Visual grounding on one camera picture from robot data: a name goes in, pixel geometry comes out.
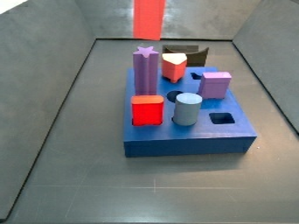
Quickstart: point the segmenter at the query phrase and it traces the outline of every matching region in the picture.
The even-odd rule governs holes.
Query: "blue shape sorter board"
[[[205,72],[218,72],[217,67],[187,67],[183,78],[171,83],[158,75],[158,94],[165,98],[163,124],[134,126],[131,97],[135,95],[135,71],[129,69],[126,80],[125,148],[127,157],[178,156],[190,154],[246,152],[258,134],[239,106],[234,94],[227,90],[223,100],[203,100],[198,122],[181,126],[173,121],[175,103],[169,101],[171,91],[198,93]]]

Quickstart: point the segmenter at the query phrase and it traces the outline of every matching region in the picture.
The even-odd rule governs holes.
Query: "hole in board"
[[[231,113],[210,113],[210,119],[214,124],[235,123]]]
[[[182,93],[183,93],[183,91],[178,91],[178,90],[171,91],[171,92],[167,94],[167,100],[169,100],[170,102],[175,102],[175,100],[177,100],[177,95],[179,95],[179,94],[182,94]]]
[[[199,81],[199,80],[202,79],[202,76],[198,75],[197,73],[191,73],[191,77],[193,77],[197,81]]]

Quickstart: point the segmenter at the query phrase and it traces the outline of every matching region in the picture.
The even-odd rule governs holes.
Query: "lavender block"
[[[203,73],[199,95],[203,99],[223,99],[230,86],[231,75],[227,72]]]
[[[135,95],[157,95],[159,52],[139,46],[134,52]]]

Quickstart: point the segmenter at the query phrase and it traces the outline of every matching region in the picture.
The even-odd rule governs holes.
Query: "red panel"
[[[165,98],[161,95],[137,95],[131,98],[135,126],[161,125],[165,117]]]
[[[135,0],[134,37],[161,40],[165,19],[165,0]]]

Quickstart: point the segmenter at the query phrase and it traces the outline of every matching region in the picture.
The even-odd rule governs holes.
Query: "red cube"
[[[133,124],[161,125],[165,117],[165,98],[161,95],[135,95],[131,98]]]

